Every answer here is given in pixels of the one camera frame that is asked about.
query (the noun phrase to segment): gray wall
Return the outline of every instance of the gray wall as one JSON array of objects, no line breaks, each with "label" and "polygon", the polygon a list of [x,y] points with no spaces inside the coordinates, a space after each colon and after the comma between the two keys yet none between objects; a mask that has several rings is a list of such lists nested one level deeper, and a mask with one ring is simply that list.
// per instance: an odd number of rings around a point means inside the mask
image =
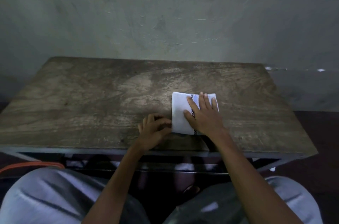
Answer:
[{"label": "gray wall", "polygon": [[264,63],[295,110],[339,111],[339,0],[1,0],[0,22],[0,101],[83,56]]}]

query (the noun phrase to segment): wood grain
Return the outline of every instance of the wood grain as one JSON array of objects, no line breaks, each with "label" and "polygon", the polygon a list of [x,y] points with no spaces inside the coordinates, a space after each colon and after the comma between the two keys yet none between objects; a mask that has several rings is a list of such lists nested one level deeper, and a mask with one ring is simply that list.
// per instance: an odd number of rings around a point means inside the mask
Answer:
[{"label": "wood grain", "polygon": [[[261,64],[55,57],[0,115],[0,146],[126,149],[148,113],[171,116],[172,92],[216,93],[244,152],[316,154]],[[171,134],[158,150],[208,150]]]}]

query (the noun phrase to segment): left hand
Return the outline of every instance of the left hand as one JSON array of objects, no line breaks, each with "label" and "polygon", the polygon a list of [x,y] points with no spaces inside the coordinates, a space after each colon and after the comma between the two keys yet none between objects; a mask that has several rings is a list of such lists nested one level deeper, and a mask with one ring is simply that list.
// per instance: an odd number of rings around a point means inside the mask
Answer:
[{"label": "left hand", "polygon": [[169,127],[159,130],[160,126],[171,123],[172,121],[170,119],[165,118],[161,114],[149,114],[144,118],[143,122],[138,125],[140,135],[134,142],[134,146],[142,152],[154,148],[163,140],[164,136],[172,132],[172,129]]}]

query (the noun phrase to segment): white towel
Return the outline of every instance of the white towel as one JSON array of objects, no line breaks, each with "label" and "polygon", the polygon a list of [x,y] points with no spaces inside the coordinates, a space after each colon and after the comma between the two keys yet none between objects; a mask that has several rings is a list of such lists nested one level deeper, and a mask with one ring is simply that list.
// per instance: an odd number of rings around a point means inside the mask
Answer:
[{"label": "white towel", "polygon": [[[193,99],[193,101],[197,104],[198,108],[200,109],[199,95],[174,92],[172,94],[172,132],[188,135],[201,135],[199,132],[194,130],[189,125],[188,121],[184,116],[184,110],[189,111],[194,116],[193,110],[191,109],[189,103],[187,102],[188,96],[190,96]],[[208,94],[208,97],[210,104],[212,104],[211,102],[212,98],[215,98],[217,100],[215,94]]]}]

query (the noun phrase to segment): hand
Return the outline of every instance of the hand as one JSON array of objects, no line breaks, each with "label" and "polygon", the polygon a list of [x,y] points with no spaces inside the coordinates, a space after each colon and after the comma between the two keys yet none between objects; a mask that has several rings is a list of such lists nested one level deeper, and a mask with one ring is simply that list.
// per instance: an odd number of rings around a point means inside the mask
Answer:
[{"label": "hand", "polygon": [[172,131],[169,127],[160,129],[161,126],[171,123],[172,121],[170,119],[165,118],[161,114],[149,114],[144,118],[143,122],[138,125],[140,135],[133,145],[143,153],[154,148],[162,141],[164,136]]},{"label": "hand", "polygon": [[214,144],[218,146],[220,136],[224,134],[228,135],[228,130],[223,126],[222,117],[218,112],[217,100],[212,98],[211,106],[207,94],[200,92],[200,110],[191,97],[187,97],[187,101],[194,112],[193,117],[189,111],[184,111],[184,116],[191,127],[208,136]]}]

